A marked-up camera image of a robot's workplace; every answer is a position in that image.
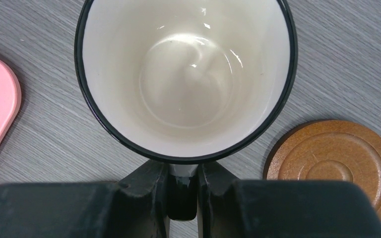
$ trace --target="gray table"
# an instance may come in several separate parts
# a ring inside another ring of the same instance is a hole
[[[381,0],[289,0],[299,37],[292,94],[271,128],[220,161],[258,179],[265,156],[292,127],[347,119],[381,136]],[[22,108],[0,146],[0,183],[118,180],[146,159],[98,124],[76,81],[73,40],[83,0],[0,0],[0,59],[21,83]],[[196,221],[171,237],[196,237]]]

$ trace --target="black rim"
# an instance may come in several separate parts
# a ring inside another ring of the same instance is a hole
[[[237,151],[243,149],[247,145],[255,141],[261,134],[263,134],[266,129],[274,122],[278,114],[283,109],[285,103],[287,102],[288,96],[290,95],[291,88],[293,86],[294,78],[296,76],[297,68],[297,57],[298,57],[298,47],[297,47],[297,34],[296,27],[294,25],[293,16],[291,14],[289,5],[286,0],[277,0],[281,7],[285,21],[287,23],[287,29],[289,33],[290,40],[290,65],[288,68],[287,79],[284,85],[284,89],[281,96],[275,105],[272,112],[266,118],[266,120],[249,136],[240,141],[239,143],[216,153],[197,156],[197,157],[174,157],[166,156],[162,154],[155,153],[153,151],[147,150],[132,141],[128,140],[122,134],[120,134],[104,117],[99,108],[97,107],[94,99],[88,88],[87,80],[85,78],[84,63],[82,61],[82,42],[84,38],[85,25],[88,18],[88,13],[90,11],[91,5],[94,0],[86,0],[82,8],[81,14],[79,16],[78,25],[75,34],[75,45],[74,45],[74,60],[75,60],[75,70],[78,77],[78,83],[81,88],[82,95],[87,102],[90,110],[94,114],[95,118],[100,122],[104,129],[112,135],[117,141],[128,149],[134,151],[137,154],[145,156],[149,159],[170,163],[170,164],[200,164],[206,162],[216,161],[225,158]]]

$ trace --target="cup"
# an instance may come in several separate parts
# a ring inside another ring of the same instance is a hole
[[[176,176],[256,140],[297,67],[286,0],[86,0],[74,49],[101,125]]]

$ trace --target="brown coaster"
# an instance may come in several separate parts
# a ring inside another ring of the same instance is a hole
[[[322,120],[296,127],[274,146],[263,175],[354,182],[381,219],[381,137],[357,123]]]

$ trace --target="white mug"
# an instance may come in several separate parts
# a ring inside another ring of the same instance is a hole
[[[296,30],[286,0],[86,0],[75,66],[114,138],[194,165],[237,152],[278,116],[296,74]]]

